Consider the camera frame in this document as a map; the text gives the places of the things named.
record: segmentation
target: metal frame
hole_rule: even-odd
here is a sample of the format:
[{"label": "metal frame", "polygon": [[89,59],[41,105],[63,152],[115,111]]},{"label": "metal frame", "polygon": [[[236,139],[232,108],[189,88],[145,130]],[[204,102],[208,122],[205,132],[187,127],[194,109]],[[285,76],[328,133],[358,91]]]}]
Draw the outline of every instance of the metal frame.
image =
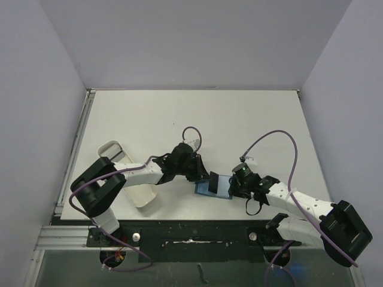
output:
[{"label": "metal frame", "polygon": [[85,127],[88,122],[90,110],[92,108],[93,100],[95,98],[96,90],[88,90],[86,93],[86,98],[83,106],[83,111],[81,112],[80,116],[80,122],[78,123],[77,131],[75,134],[72,150],[71,150],[71,155],[69,156],[69,162],[68,162],[68,167],[65,172],[65,177],[64,181],[61,187],[60,195],[57,200],[57,204],[61,204],[65,202],[65,193],[68,189],[68,184],[69,184],[69,178],[72,176],[73,173],[73,168],[76,163],[77,155],[78,155],[78,150],[80,149],[81,141],[83,140],[84,132],[85,132]]},{"label": "metal frame", "polygon": [[[72,175],[74,164],[77,159],[78,150],[81,145],[81,140],[84,135],[87,120],[89,118],[92,103],[95,97],[96,90],[89,89],[86,93],[83,110],[80,117],[80,122],[75,134],[74,143],[69,158],[68,167],[66,169],[65,177],[63,180],[62,188],[57,200],[57,205],[54,210],[53,216],[58,219],[61,217],[63,205],[65,202],[66,190],[68,189],[69,178]],[[50,225],[43,226],[38,237],[35,250],[33,252],[31,263],[24,281],[24,287],[34,287],[38,274],[41,268],[41,263],[44,258],[46,250],[103,250],[111,251],[116,250],[117,247],[107,248],[89,248],[86,246],[87,237],[89,234],[88,225],[71,226],[71,225]],[[296,246],[292,248],[306,248],[310,249],[312,246]],[[279,249],[279,247],[269,247],[267,249]],[[363,276],[360,268],[352,266],[350,268],[351,276],[353,278],[355,287],[365,287]]]}]

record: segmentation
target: cable connector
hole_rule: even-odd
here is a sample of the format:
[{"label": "cable connector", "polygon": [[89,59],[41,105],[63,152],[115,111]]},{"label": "cable connector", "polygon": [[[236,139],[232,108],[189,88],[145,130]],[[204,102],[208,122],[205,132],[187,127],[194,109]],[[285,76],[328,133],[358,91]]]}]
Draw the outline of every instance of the cable connector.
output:
[{"label": "cable connector", "polygon": [[296,188],[293,188],[292,190],[290,190],[286,196],[286,200],[288,200],[288,198],[291,196],[292,193],[295,193],[297,191]]}]

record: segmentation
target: blue object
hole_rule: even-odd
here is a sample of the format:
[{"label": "blue object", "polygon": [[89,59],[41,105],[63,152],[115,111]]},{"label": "blue object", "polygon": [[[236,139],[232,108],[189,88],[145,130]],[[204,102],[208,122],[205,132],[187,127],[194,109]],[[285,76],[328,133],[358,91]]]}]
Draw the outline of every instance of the blue object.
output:
[{"label": "blue object", "polygon": [[202,196],[216,197],[218,199],[232,199],[233,197],[229,194],[230,178],[231,176],[219,175],[217,193],[212,193],[209,191],[208,181],[197,182],[196,188],[194,189],[194,193],[200,194]]}]

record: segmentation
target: white tabletop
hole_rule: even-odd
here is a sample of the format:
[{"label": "white tabletop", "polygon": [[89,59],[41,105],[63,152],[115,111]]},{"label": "white tabletop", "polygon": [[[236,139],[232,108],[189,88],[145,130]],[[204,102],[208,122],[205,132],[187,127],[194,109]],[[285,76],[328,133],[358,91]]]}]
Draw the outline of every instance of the white tabletop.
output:
[{"label": "white tabletop", "polygon": [[[202,133],[199,153],[206,169],[223,175],[231,174],[240,163],[239,157],[263,134],[275,129],[290,132],[299,152],[293,186],[309,196],[330,200],[295,91],[99,90],[70,182],[98,158],[98,148],[108,141],[120,142],[132,159],[140,163],[149,155],[171,152],[182,141],[183,128],[190,125]],[[258,164],[254,172],[287,182],[294,157],[288,137],[271,135],[253,148],[249,156]],[[254,220],[272,219],[278,212],[284,212],[265,205],[259,215],[248,216],[244,199],[194,194],[194,184],[182,176],[154,189],[156,198],[141,209],[125,193],[120,193],[112,204],[117,219]],[[69,193],[68,190],[61,218],[84,219],[68,204]],[[250,212],[257,209],[257,203],[249,204]]]}]

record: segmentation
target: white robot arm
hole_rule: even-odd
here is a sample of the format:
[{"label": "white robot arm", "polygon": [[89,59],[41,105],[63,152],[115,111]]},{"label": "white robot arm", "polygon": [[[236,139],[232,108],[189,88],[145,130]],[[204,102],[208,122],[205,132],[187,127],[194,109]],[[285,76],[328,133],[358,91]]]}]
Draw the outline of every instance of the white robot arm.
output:
[{"label": "white robot arm", "polygon": [[[103,184],[94,182],[75,195],[88,216],[107,233],[113,233],[120,225],[110,206],[122,188],[141,184],[164,184],[173,180],[175,175],[184,175],[190,182],[210,180],[202,158],[196,152],[197,146],[197,141],[181,142],[170,154],[150,157],[144,164],[112,163],[108,157],[101,157],[73,182],[71,190],[76,193],[87,182],[113,173]],[[233,169],[229,193],[257,200],[260,205],[279,207],[303,218],[286,184],[271,176],[261,178],[253,173],[246,163],[241,163]],[[372,240],[370,231],[349,203],[341,201],[334,204],[298,191],[294,191],[294,196],[320,229],[353,260]],[[266,229],[270,236],[279,237],[281,240],[295,240],[325,249],[336,262],[350,266],[308,221],[293,219],[287,214],[279,213],[266,225]]]},{"label": "white robot arm", "polygon": [[[298,191],[292,191],[292,199],[286,184],[272,176],[261,178],[253,173],[246,162],[233,170],[229,193],[233,196],[254,199],[269,206],[279,207],[302,219],[294,219],[279,213],[266,228],[283,240],[295,240],[324,249],[340,265],[351,263],[318,232],[322,231],[337,248],[355,260],[371,242],[372,235],[351,204],[341,200],[338,204],[322,201]],[[306,221],[299,206],[313,219],[314,227]]]}]

